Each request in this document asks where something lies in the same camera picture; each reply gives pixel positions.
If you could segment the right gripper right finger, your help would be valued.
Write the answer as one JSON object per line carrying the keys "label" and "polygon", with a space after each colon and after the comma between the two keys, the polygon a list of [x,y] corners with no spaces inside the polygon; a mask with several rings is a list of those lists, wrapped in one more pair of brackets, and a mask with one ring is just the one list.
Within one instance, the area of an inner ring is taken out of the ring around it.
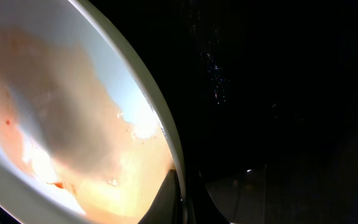
{"label": "right gripper right finger", "polygon": [[188,208],[190,223],[228,224],[229,222],[213,202],[205,185],[199,179],[188,181]]}

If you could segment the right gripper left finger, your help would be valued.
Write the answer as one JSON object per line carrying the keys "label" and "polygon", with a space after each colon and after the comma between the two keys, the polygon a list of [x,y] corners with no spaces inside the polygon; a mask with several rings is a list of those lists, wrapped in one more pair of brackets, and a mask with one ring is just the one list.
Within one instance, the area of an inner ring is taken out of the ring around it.
{"label": "right gripper left finger", "polygon": [[139,224],[182,224],[182,204],[177,172],[169,170],[147,213]]}

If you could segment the mint plate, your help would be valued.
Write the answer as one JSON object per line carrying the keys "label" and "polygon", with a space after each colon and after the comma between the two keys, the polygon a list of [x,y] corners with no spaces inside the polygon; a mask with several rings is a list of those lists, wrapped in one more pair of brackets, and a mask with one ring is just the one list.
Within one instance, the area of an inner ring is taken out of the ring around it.
{"label": "mint plate", "polygon": [[136,51],[89,1],[0,0],[0,207],[21,223],[139,223],[184,158]]}

